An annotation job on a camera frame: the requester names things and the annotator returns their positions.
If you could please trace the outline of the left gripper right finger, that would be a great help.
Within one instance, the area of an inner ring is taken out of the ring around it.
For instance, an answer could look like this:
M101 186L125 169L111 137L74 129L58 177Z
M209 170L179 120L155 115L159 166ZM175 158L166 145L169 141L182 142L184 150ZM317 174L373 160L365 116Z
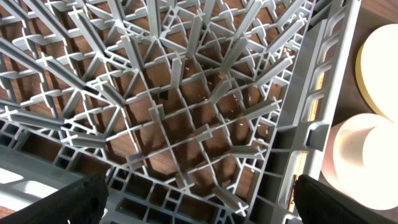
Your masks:
M303 223L395 224L306 174L294 183L294 204Z

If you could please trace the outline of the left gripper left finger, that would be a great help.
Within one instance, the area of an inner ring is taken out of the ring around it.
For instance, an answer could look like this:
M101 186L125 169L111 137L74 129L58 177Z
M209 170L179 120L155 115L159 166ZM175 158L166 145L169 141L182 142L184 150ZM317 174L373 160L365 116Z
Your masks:
M2 218L1 224L99 223L108 195L108 186L103 175L87 175Z

